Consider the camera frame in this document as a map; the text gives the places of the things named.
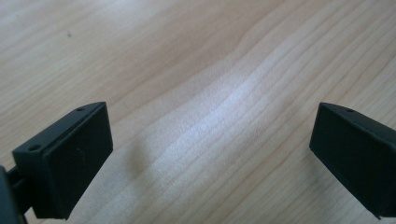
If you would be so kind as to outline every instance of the black plastic piece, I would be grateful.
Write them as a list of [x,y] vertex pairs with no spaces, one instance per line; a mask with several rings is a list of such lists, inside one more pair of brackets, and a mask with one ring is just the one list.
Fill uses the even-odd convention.
[[396,217],[396,132],[349,108],[321,103],[311,150],[376,217]]
[[112,148],[106,103],[84,105],[16,148],[8,178],[20,212],[32,205],[38,218],[68,218]]
[[6,170],[0,166],[0,222],[7,224],[24,223],[24,217],[16,204]]

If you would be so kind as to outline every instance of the wood grain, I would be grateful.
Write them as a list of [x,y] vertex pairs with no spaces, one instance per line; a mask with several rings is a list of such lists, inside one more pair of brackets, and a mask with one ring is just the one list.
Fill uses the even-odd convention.
[[308,143],[322,101],[396,129],[395,36],[391,0],[2,1],[0,163],[106,101],[114,153],[30,223],[376,223]]

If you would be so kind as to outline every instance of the black plastic block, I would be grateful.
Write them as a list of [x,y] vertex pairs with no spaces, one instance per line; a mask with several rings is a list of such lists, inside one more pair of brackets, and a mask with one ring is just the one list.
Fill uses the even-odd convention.
[[376,217],[396,217],[396,132],[349,108],[321,103],[311,150]]
[[0,200],[0,222],[7,224],[23,223],[23,216],[15,203],[12,187],[8,182],[8,176],[3,166],[0,166]]
[[39,218],[68,218],[113,148],[106,103],[78,108],[13,151]]

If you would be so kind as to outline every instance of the screw hole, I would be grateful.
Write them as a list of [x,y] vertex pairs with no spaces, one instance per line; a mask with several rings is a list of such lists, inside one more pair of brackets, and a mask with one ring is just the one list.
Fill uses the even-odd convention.
[[38,150],[38,149],[40,149],[41,148],[41,146],[40,145],[34,145],[34,146],[32,146],[32,147],[29,147],[29,151],[36,151],[36,150]]

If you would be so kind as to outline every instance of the wooden table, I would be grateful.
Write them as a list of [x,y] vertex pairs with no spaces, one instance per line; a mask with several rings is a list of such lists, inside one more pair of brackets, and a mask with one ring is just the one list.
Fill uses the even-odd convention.
[[396,128],[395,36],[391,0],[2,1],[0,163],[106,101],[67,223],[376,223],[308,143],[319,102]]

